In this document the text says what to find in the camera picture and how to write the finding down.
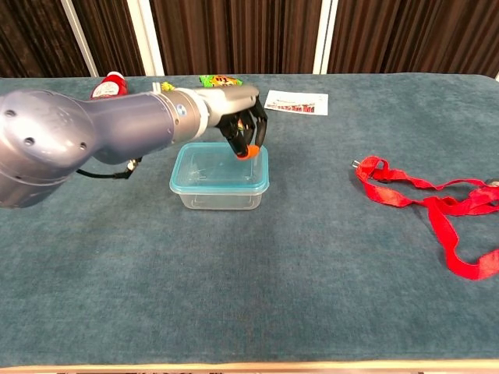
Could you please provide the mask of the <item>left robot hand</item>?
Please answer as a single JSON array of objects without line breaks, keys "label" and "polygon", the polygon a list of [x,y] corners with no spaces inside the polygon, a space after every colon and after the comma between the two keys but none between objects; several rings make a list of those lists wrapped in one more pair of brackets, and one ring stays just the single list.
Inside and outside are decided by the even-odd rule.
[{"label": "left robot hand", "polygon": [[259,90],[251,85],[199,89],[209,113],[208,125],[220,130],[240,160],[255,158],[264,143],[267,114]]}]

